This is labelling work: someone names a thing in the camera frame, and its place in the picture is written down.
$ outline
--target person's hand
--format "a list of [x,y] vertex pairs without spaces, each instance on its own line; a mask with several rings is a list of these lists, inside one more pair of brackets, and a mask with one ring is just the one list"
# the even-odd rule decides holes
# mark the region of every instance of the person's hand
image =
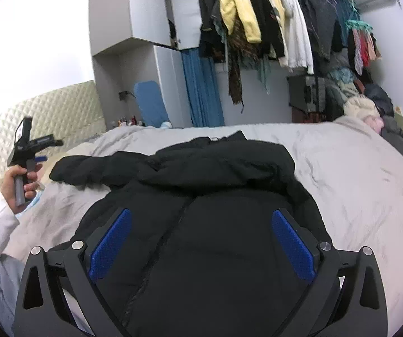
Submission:
[[[41,164],[37,164],[34,172],[29,172],[27,177],[30,184],[26,184],[23,189],[25,191],[25,198],[27,200],[33,200],[36,196],[36,190],[39,187],[37,181],[37,172],[42,168]],[[18,175],[24,175],[27,173],[27,170],[20,167],[19,165],[12,166],[5,173],[3,178],[2,186],[0,188],[0,192],[5,198],[8,206],[11,208],[14,214],[19,214],[25,210],[27,204],[21,205],[20,207],[16,207],[16,195],[14,192],[14,178]]]

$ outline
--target black puffer jacket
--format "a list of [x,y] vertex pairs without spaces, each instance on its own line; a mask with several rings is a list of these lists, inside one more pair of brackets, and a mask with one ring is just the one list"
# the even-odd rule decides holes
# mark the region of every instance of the black puffer jacket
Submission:
[[277,57],[284,57],[283,35],[269,0],[251,0],[261,30],[261,55],[269,54],[273,46]]
[[112,191],[83,217],[86,240],[117,208],[131,230],[98,289],[133,337],[272,336],[307,287],[275,239],[285,208],[331,242],[281,145],[197,138],[154,156],[117,152],[60,160],[50,178]]

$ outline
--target metal screw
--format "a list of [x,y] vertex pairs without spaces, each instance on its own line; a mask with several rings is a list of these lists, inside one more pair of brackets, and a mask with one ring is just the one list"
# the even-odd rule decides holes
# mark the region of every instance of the metal screw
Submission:
[[84,246],[84,242],[83,241],[75,241],[74,243],[72,243],[72,248],[73,249],[81,249]]
[[364,252],[364,254],[366,254],[367,256],[370,256],[372,253],[373,253],[373,251],[372,251],[372,249],[370,248],[370,247],[363,247],[363,252]]
[[330,251],[331,245],[328,242],[320,242],[320,248],[324,251]]
[[31,249],[31,254],[32,255],[37,255],[39,252],[40,252],[40,247],[39,246],[33,247]]

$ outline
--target yellow jacket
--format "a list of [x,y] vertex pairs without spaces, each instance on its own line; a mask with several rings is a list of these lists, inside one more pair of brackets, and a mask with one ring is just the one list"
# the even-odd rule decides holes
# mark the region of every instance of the yellow jacket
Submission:
[[231,35],[236,14],[242,21],[248,43],[261,43],[261,31],[250,0],[220,0],[220,13]]
[[285,32],[284,26],[286,25],[286,16],[284,15],[285,8],[283,7],[281,0],[274,0],[274,2],[275,2],[275,6],[277,7],[277,10],[280,14],[280,25],[281,25],[281,29],[284,33]]

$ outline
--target blue curtain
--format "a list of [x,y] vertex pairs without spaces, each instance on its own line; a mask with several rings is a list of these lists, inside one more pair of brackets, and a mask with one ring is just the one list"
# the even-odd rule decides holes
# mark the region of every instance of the blue curtain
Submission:
[[222,104],[212,58],[201,58],[198,48],[181,51],[187,96],[194,127],[221,127]]

